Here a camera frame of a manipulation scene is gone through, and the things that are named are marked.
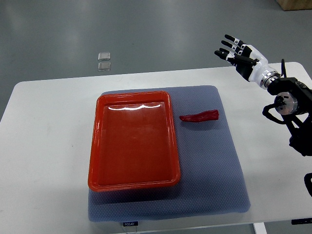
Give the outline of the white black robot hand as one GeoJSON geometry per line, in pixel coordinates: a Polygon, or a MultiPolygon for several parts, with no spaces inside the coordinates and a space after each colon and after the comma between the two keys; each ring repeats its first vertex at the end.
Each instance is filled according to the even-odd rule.
{"type": "Polygon", "coordinates": [[[280,78],[280,74],[269,66],[268,60],[252,45],[227,34],[221,43],[227,48],[219,48],[214,54],[234,66],[246,81],[267,89],[270,80],[280,78]]]}

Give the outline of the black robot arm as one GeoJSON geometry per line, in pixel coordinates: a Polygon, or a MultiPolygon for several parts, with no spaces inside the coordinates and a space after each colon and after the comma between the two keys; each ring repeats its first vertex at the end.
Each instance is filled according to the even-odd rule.
{"type": "Polygon", "coordinates": [[[312,155],[312,90],[296,78],[278,78],[267,88],[274,102],[263,108],[262,115],[286,125],[289,146],[302,156],[312,155]]]}

